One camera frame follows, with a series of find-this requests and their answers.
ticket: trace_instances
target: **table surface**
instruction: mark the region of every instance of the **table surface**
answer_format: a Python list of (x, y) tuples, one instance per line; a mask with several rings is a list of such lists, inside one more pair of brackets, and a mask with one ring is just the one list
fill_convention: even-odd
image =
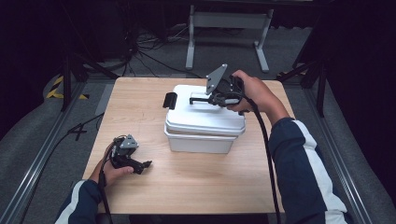
[[(282, 84), (264, 82), (293, 116)], [(228, 154), (170, 149), (163, 132), (168, 111), (163, 108), (163, 99), (178, 84), (205, 86), (206, 80), (118, 78), (83, 178), (90, 176), (114, 137), (130, 133), (139, 144), (132, 158), (152, 164), (142, 175), (124, 176), (106, 189), (111, 213), (274, 213), (262, 131), (253, 113), (246, 113), (246, 131), (234, 141)], [(270, 134), (270, 122), (263, 113), (262, 118)]]

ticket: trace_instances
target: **sleeve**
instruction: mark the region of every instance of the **sleeve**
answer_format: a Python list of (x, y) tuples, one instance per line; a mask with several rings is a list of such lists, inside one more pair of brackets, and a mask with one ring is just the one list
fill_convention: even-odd
[(96, 182), (81, 180), (77, 182), (64, 201), (55, 223), (95, 223), (98, 204), (101, 201), (101, 194)]
[(269, 149), (287, 223), (350, 223), (347, 208), (334, 194), (316, 141), (298, 120), (279, 120)]

